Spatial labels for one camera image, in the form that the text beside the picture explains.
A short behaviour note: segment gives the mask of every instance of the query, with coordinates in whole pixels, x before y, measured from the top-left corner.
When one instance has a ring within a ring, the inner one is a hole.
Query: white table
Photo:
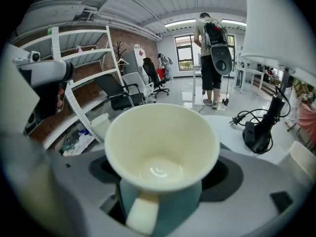
[[[253,80],[254,80],[254,78],[255,78],[255,75],[261,75],[260,84],[259,84],[259,89],[258,89],[258,92],[257,92],[257,95],[259,95],[259,92],[260,92],[261,87],[262,87],[263,76],[264,76],[265,73],[260,72],[260,71],[257,71],[257,70],[246,69],[246,68],[242,68],[242,67],[236,67],[236,68],[235,68],[236,76],[235,76],[235,85],[234,85],[234,88],[236,88],[236,86],[237,86],[238,70],[239,70],[239,71],[243,71],[243,77],[242,77],[242,83],[241,83],[240,93],[243,92],[243,88],[244,88],[244,86],[245,86],[246,73],[252,73],[251,85],[253,84]]]
[[[246,146],[243,141],[242,131],[244,130],[244,127],[240,125],[229,124],[229,122],[232,120],[231,117],[207,115],[204,116],[204,118],[213,128],[215,134],[218,136],[219,141],[224,146],[236,153],[264,159],[276,165],[278,165],[281,160],[283,160],[289,154],[289,152],[284,151],[278,146],[277,140],[274,140],[274,145],[270,151],[264,153],[263,155],[255,154]]]
[[[196,69],[201,69],[201,64],[193,65],[193,95],[196,95]]]

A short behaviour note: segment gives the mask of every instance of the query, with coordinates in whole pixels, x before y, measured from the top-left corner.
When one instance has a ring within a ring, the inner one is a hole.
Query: black shorts
[[[216,71],[212,55],[201,56],[202,89],[212,90],[221,88],[222,76]]]

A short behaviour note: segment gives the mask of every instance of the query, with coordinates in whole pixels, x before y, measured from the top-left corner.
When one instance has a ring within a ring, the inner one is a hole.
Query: black office chair
[[[153,63],[151,63],[151,64],[144,64],[143,68],[144,68],[146,74],[149,77],[149,83],[153,82],[154,83],[154,88],[158,88],[158,89],[154,90],[154,93],[156,92],[155,98],[157,98],[157,95],[160,92],[165,92],[165,93],[167,93],[167,96],[169,96],[170,89],[168,89],[168,88],[161,88],[161,86],[163,84],[165,84],[167,81],[169,81],[169,79],[166,78],[166,75],[168,75],[169,73],[163,74],[164,75],[164,79],[163,80],[159,80],[159,77],[157,75],[157,71],[156,71],[155,66],[153,65]]]
[[[112,75],[103,75],[97,77],[94,81],[107,93],[114,111],[138,106],[146,102],[144,94],[140,93],[138,85],[135,83],[121,86]],[[128,92],[124,91],[124,88],[128,90],[130,86],[136,86],[139,93],[129,95]]]

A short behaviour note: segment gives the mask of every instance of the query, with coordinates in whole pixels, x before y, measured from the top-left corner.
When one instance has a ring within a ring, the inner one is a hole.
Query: office chair
[[[168,75],[169,73],[163,74],[164,75],[164,79],[163,80],[159,80],[159,77],[157,75],[157,71],[155,70],[155,67],[154,67],[153,64],[144,64],[143,68],[144,68],[146,74],[149,77],[149,82],[153,82],[154,83],[154,88],[158,88],[157,90],[154,90],[154,93],[156,92],[155,98],[157,98],[157,95],[160,92],[165,92],[165,93],[167,93],[167,96],[169,96],[170,89],[168,89],[168,88],[162,89],[161,88],[161,86],[163,84],[165,84],[167,81],[169,81],[169,79],[166,78],[166,75]]]
[[[114,111],[123,110],[129,107],[135,107],[144,104],[144,94],[138,90],[137,94],[129,95],[124,91],[124,88],[135,86],[138,89],[137,84],[130,84],[121,86],[118,81],[112,75],[103,75],[94,80],[108,95],[111,101],[111,107]]]
[[[137,84],[138,88],[136,86],[131,86],[128,88],[128,92],[130,95],[137,94],[138,91],[144,94],[146,100],[153,100],[155,103],[156,100],[153,98],[149,98],[149,96],[154,92],[154,83],[151,82],[148,85],[144,84],[144,81],[140,77],[139,73],[134,72],[130,74],[126,74],[122,76],[122,79],[125,84],[127,85],[132,85],[132,84]]]

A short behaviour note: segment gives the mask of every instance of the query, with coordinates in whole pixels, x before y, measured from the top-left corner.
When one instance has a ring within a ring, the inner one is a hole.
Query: ceiling light
[[[247,26],[246,23],[238,22],[234,20],[228,20],[228,19],[222,19],[222,23],[231,23],[231,24],[236,24],[236,25],[241,25],[241,26]]]
[[[195,19],[188,19],[188,20],[182,20],[182,21],[178,21],[178,22],[173,22],[170,24],[165,24],[164,26],[169,27],[169,26],[176,26],[176,25],[180,25],[180,24],[185,24],[185,23],[193,23],[195,22]]]

